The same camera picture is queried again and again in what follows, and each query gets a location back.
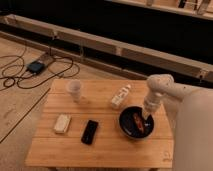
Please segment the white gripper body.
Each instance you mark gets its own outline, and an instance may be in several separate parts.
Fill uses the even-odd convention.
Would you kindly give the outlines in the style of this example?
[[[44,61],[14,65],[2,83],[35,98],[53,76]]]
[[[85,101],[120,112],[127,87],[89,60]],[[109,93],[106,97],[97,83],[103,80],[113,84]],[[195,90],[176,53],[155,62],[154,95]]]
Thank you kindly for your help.
[[[148,94],[144,99],[144,109],[147,112],[156,112],[160,107],[161,99],[160,94]]]

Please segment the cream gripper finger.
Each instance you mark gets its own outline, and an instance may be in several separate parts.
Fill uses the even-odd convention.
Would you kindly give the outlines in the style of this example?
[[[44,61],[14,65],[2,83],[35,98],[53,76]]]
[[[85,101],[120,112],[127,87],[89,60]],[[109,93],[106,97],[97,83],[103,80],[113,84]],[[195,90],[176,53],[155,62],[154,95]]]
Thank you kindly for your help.
[[[145,120],[147,120],[148,117],[150,116],[150,112],[147,111],[146,109],[143,109],[142,116]]]

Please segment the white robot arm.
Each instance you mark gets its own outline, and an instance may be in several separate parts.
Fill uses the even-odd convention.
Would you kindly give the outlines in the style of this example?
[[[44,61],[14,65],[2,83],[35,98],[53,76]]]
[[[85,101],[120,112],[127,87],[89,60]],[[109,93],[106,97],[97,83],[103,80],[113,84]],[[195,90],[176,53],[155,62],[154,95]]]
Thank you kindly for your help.
[[[164,95],[181,104],[176,116],[172,171],[213,171],[213,89],[176,83],[170,74],[146,80],[143,116],[154,114]]]

